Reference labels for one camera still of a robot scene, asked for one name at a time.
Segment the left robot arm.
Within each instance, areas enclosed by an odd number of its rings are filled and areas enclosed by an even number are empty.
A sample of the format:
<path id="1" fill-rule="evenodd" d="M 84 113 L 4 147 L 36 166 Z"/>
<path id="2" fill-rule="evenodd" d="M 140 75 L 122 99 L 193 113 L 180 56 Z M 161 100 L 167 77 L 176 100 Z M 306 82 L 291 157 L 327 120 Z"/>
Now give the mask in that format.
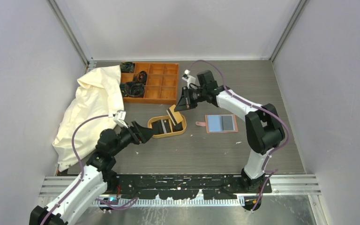
<path id="1" fill-rule="evenodd" d="M 73 225 L 104 192 L 111 194 L 118 187 L 112 170 L 115 156 L 130 144 L 146 143 L 154 135 L 151 128 L 136 121 L 116 133 L 109 128 L 100 133 L 95 151 L 74 181 L 46 206 L 36 206 L 30 213 L 31 225 Z"/>

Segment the yellow oval tray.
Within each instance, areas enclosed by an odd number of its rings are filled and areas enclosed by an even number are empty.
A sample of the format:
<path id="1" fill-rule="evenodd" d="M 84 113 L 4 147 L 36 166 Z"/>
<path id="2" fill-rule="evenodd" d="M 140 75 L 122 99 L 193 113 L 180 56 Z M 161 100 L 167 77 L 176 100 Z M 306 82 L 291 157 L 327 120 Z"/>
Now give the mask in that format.
<path id="1" fill-rule="evenodd" d="M 148 121 L 148 128 L 153 129 L 153 138 L 159 139 L 183 134 L 187 128 L 187 122 L 184 115 L 182 115 L 182 121 L 177 125 L 168 115 L 158 116 Z"/>

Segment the gold black credit card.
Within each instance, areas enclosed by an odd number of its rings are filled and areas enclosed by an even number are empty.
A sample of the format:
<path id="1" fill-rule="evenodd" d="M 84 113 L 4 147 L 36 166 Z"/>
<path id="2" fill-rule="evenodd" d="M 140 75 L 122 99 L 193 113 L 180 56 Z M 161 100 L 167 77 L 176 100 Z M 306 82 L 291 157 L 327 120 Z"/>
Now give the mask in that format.
<path id="1" fill-rule="evenodd" d="M 171 119 L 172 123 L 176 126 L 176 125 L 180 124 L 184 119 L 180 112 L 175 111 L 175 108 L 176 108 L 176 105 L 172 105 L 166 110 L 166 112 L 167 112 L 169 118 Z"/>

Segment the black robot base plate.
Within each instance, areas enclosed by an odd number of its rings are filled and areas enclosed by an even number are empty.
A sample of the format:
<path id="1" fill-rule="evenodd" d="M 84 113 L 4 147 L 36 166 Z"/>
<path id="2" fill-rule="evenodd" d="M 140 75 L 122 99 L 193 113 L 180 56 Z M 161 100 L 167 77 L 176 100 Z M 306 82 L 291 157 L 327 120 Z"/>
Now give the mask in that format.
<path id="1" fill-rule="evenodd" d="M 204 200 L 231 200 L 240 194 L 271 192 L 266 174 L 255 181 L 244 174 L 117 174 L 104 173 L 104 194 L 121 199 L 192 200 L 198 193 Z"/>

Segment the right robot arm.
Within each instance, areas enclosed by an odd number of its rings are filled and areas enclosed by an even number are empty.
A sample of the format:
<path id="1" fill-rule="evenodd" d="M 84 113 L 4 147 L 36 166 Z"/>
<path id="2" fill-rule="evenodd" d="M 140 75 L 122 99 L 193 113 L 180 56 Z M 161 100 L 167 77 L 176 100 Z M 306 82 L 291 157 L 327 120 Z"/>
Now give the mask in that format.
<path id="1" fill-rule="evenodd" d="M 285 139 L 285 125 L 272 104 L 256 104 L 237 95 L 225 84 L 219 86 L 209 70 L 191 76 L 185 70 L 182 79 L 187 85 L 181 89 L 181 97 L 174 111 L 194 109 L 200 102 L 226 109 L 245 122 L 247 142 L 251 148 L 248 161 L 241 170 L 242 188 L 249 193 L 259 188 L 265 176 L 270 155 Z"/>

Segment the tan leather card holder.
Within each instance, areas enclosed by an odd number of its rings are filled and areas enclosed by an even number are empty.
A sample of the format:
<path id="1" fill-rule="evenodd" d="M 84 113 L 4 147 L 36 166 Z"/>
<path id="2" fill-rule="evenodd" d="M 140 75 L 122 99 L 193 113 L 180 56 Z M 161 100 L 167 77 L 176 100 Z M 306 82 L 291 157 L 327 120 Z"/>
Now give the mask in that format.
<path id="1" fill-rule="evenodd" d="M 205 121 L 197 121 L 195 124 L 205 127 L 208 134 L 238 132 L 234 114 L 205 115 Z"/>

